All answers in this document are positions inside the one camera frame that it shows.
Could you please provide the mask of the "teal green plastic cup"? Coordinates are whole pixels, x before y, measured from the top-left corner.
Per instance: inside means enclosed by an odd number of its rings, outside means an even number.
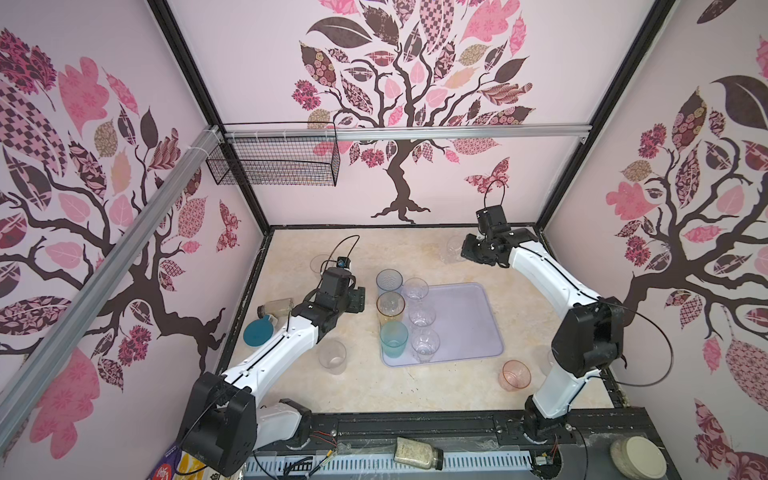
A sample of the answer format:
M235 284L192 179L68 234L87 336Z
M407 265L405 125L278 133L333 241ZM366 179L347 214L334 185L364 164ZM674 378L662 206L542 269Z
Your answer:
M408 336L408 328L402 322L385 323L379 334L383 355L387 358L399 358L407 346Z

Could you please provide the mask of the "clear glass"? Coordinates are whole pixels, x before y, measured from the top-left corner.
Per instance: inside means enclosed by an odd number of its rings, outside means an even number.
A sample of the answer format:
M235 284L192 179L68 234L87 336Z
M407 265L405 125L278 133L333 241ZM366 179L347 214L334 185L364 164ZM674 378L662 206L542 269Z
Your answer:
M441 340L436 331L431 328L417 328L410 337L410 345L419 363L430 362L441 346Z
M464 239L463 235L454 235L446 240L441 252L441 259L445 264L454 264L465 260L462 256Z
M403 283L401 293L407 305L418 305L426 300L429 294L429 284L422 278L412 277Z
M418 303L408 307L408 318L416 327L429 327L436 320L436 311L430 305Z
M335 265L335 259L329 254L316 255L310 261L311 272L320 279L325 269Z

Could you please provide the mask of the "pink transparent cup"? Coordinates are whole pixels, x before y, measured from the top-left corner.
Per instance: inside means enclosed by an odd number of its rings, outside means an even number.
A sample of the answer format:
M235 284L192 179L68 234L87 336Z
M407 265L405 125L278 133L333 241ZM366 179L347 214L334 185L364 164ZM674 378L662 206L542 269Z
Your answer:
M505 391L524 390L529 387L531 380L529 368L519 360L506 361L498 376L498 383Z

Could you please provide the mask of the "blue grey tall cup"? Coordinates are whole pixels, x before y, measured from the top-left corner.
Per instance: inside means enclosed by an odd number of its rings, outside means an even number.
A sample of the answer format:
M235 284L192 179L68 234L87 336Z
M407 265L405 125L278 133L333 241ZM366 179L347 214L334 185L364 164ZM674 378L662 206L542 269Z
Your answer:
M387 269L381 270L376 275L375 281L378 289L378 294L382 295L388 292L400 292L404 279L402 274L398 270L387 268Z

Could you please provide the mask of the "yellow transparent plastic cup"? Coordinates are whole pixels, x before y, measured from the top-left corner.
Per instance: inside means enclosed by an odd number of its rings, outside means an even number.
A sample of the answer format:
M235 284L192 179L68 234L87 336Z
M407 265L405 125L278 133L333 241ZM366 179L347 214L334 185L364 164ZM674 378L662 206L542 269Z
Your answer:
M396 291L382 293L376 301L379 324L384 326L390 322L401 322L405 307L405 299L400 293Z

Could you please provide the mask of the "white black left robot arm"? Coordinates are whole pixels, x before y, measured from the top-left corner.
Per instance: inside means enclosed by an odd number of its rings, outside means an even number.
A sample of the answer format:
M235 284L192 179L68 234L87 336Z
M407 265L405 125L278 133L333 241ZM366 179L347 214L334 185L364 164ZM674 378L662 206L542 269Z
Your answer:
M176 445L231 476L255 450L296 437L310 411L289 400L263 407L262 400L295 361L336 327L339 317L360 313L364 306L365 289L349 269L326 269L319 286L256 352L222 374L206 372L195 381Z

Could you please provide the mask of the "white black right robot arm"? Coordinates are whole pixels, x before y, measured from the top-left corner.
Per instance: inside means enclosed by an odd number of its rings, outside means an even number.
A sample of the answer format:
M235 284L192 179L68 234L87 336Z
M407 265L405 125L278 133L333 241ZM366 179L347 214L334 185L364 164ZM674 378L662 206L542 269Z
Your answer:
M566 272L530 231L512 228L502 206L484 207L476 218L479 233L465 237L461 256L518 271L561 317L551 341L554 365L524 407L524 435L541 444L567 423L572 403L587 383L622 355L622 306Z

